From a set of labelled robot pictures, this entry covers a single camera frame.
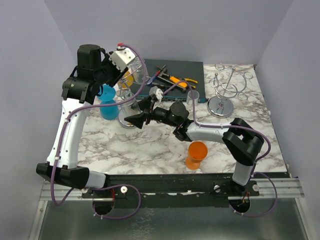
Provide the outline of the yellow plastic wine glass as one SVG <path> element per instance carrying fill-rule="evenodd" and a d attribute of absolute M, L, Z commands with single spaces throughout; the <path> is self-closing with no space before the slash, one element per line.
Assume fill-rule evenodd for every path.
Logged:
<path fill-rule="evenodd" d="M 135 79 L 130 71 L 125 72 L 122 78 L 117 83 L 119 89 L 130 88 L 131 85 L 135 82 Z"/>

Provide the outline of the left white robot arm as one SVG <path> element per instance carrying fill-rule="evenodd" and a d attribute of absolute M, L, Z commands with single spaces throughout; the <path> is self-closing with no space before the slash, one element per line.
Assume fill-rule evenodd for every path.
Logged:
<path fill-rule="evenodd" d="M 77 65 L 62 84 L 62 111 L 53 147 L 46 162 L 36 173 L 49 182 L 75 189 L 93 188 L 101 198 L 107 197 L 111 185 L 104 173 L 78 165 L 82 131 L 102 85 L 114 87 L 128 70 L 135 54 L 123 46 L 106 52 L 95 44 L 81 45 Z"/>

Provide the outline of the ribbed clear glass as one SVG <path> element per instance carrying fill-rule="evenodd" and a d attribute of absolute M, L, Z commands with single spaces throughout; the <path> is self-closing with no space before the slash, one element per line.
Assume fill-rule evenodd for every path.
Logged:
<path fill-rule="evenodd" d="M 131 99 L 133 97 L 133 93 L 129 88 L 122 88 L 117 92 L 117 96 L 122 101 L 127 101 L 120 105 L 120 112 L 118 119 L 122 122 L 125 122 L 126 117 L 134 116 L 140 114 L 142 111 L 138 105 L 138 102 L 135 98 Z"/>
<path fill-rule="evenodd" d="M 142 84 L 144 80 L 144 68 L 141 60 L 136 56 L 131 63 L 131 73 L 136 83 Z"/>

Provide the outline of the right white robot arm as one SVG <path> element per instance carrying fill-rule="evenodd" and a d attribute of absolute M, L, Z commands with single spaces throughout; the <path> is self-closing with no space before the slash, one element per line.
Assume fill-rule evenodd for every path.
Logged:
<path fill-rule="evenodd" d="M 196 123 L 189 119 L 190 112 L 181 101 L 172 103 L 169 109 L 154 107 L 155 97 L 147 97 L 137 104 L 141 113 L 126 116 L 124 120 L 141 129 L 150 121 L 174 127 L 173 134 L 180 141 L 209 141 L 223 143 L 236 161 L 230 191 L 241 196 L 248 190 L 248 181 L 255 160 L 265 142 L 263 136 L 243 119 L 235 118 L 221 125 Z"/>

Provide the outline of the blue plastic goblet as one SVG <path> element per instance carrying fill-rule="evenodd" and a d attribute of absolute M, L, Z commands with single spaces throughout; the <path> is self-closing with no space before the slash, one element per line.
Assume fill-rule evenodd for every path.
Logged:
<path fill-rule="evenodd" d="M 109 85 L 102 85 L 97 98 L 101 105 L 110 105 L 115 103 L 116 90 Z M 119 115 L 119 108 L 117 105 L 103 106 L 99 108 L 100 115 L 105 120 L 115 120 Z"/>

